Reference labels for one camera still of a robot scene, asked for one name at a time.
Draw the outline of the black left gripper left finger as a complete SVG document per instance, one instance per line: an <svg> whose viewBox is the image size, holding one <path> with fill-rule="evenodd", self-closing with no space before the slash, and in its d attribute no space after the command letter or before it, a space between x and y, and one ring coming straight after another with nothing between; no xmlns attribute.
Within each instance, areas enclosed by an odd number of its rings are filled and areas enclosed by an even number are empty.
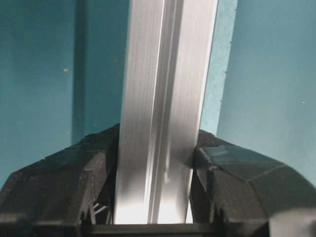
<svg viewBox="0 0 316 237"><path fill-rule="evenodd" d="M3 237L80 237L113 221L119 125L10 174L0 191Z"/></svg>

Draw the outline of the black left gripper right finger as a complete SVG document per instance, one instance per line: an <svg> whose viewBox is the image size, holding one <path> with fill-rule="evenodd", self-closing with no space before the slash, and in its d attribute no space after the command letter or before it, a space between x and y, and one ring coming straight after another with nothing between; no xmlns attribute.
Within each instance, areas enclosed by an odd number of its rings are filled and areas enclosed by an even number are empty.
<svg viewBox="0 0 316 237"><path fill-rule="evenodd" d="M193 221L223 237L313 237L316 189L294 168L201 130L190 204Z"/></svg>

